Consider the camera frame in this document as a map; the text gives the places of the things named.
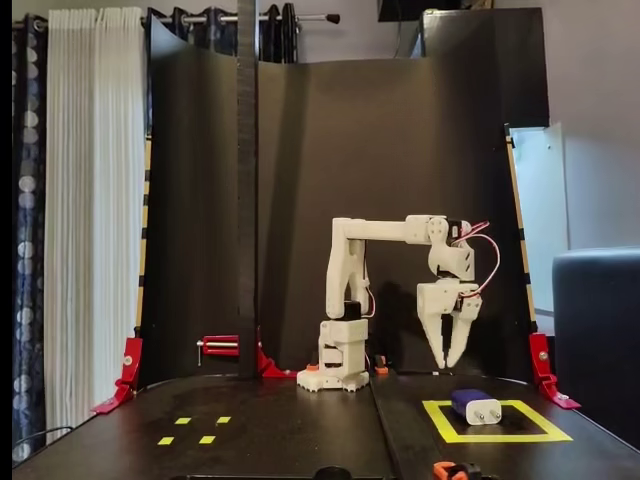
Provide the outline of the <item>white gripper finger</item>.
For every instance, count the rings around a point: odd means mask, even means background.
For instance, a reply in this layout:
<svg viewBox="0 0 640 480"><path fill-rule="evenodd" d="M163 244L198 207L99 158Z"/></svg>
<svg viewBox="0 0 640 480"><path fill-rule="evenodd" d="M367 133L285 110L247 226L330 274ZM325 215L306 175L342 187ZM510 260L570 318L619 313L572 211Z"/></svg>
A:
<svg viewBox="0 0 640 480"><path fill-rule="evenodd" d="M422 324L425 336L431 348L434 360L439 369L446 366L444 357L443 337L442 337L442 318L436 314L420 314L420 322Z"/></svg>
<svg viewBox="0 0 640 480"><path fill-rule="evenodd" d="M472 323L477 319L482 306L481 298L461 298L452 312L452 332L446 366L452 368L466 350Z"/></svg>

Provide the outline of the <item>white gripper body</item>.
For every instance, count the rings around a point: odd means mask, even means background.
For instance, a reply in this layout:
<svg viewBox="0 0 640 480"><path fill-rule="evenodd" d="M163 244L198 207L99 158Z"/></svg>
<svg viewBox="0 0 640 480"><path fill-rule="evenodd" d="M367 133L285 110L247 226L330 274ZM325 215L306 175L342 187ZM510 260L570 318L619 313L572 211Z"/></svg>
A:
<svg viewBox="0 0 640 480"><path fill-rule="evenodd" d="M476 317L480 311L478 286L459 281L437 281L417 285L419 317L451 314L460 311L463 317Z"/></svg>

